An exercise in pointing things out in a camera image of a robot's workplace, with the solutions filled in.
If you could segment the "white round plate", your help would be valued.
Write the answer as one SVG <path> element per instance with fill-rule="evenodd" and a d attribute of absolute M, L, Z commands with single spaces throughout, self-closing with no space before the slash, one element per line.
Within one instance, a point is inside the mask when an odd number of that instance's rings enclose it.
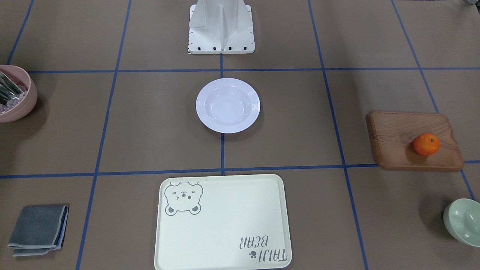
<path fill-rule="evenodd" d="M 195 109 L 200 121 L 209 129 L 233 134 L 255 123 L 261 111 L 261 101 L 247 82 L 221 78 L 209 82 L 200 90 Z"/>

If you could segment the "orange mandarin fruit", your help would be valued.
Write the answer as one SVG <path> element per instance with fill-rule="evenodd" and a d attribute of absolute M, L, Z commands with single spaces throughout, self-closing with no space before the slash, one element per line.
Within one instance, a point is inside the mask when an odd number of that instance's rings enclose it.
<path fill-rule="evenodd" d="M 433 133 L 422 133 L 413 140 L 415 152 L 422 156 L 430 156 L 440 148 L 440 140 Z"/>

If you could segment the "cream bear print tray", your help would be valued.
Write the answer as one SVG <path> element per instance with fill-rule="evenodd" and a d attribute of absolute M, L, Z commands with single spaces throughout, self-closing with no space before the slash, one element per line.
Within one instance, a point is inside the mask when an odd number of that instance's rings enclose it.
<path fill-rule="evenodd" d="M 276 174 L 161 183 L 156 270 L 282 269 L 293 259 L 286 193 Z"/>

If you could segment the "wooden cutting board tray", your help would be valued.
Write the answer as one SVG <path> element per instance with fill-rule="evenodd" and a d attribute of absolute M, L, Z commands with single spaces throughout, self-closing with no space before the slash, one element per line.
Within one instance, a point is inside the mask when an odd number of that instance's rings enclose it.
<path fill-rule="evenodd" d="M 375 162 L 389 170 L 460 171 L 464 159 L 449 119 L 439 113 L 372 111 L 366 115 Z M 439 150 L 420 155 L 414 140 L 423 133 L 439 139 Z"/>

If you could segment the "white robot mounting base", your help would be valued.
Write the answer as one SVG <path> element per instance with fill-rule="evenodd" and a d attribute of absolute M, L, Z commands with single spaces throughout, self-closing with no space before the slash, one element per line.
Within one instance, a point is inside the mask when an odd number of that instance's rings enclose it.
<path fill-rule="evenodd" d="M 189 16 L 188 53 L 254 53 L 252 8 L 243 0 L 199 0 Z"/>

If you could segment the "folded grey cloth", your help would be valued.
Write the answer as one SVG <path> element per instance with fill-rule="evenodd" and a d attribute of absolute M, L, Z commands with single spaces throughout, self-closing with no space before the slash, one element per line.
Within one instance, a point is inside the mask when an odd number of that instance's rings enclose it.
<path fill-rule="evenodd" d="M 68 215 L 68 205 L 23 207 L 7 243 L 13 257 L 42 256 L 61 249 Z"/>

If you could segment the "pink bowl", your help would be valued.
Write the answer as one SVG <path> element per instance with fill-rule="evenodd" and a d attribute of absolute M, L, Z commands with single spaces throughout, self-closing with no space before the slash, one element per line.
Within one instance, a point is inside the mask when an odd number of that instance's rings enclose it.
<path fill-rule="evenodd" d="M 24 69 L 13 65 L 2 65 L 0 69 L 14 84 L 26 88 L 26 94 L 19 103 L 7 112 L 1 113 L 1 123 L 13 122 L 23 118 L 34 109 L 38 99 L 38 91 L 30 75 Z"/>

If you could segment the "metal scoop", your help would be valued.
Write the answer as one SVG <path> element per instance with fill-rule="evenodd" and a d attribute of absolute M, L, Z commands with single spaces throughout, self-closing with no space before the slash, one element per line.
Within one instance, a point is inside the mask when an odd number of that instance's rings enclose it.
<path fill-rule="evenodd" d="M 0 72 L 0 103 L 7 108 L 17 106 L 27 95 L 28 90 L 15 84 L 7 75 Z"/>

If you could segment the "mint green bowl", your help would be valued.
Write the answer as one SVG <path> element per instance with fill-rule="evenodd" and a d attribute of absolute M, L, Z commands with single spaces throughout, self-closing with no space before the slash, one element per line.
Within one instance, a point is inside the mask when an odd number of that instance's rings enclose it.
<path fill-rule="evenodd" d="M 443 212 L 443 222 L 454 239 L 480 247 L 480 204 L 477 201 L 460 198 L 451 202 Z"/>

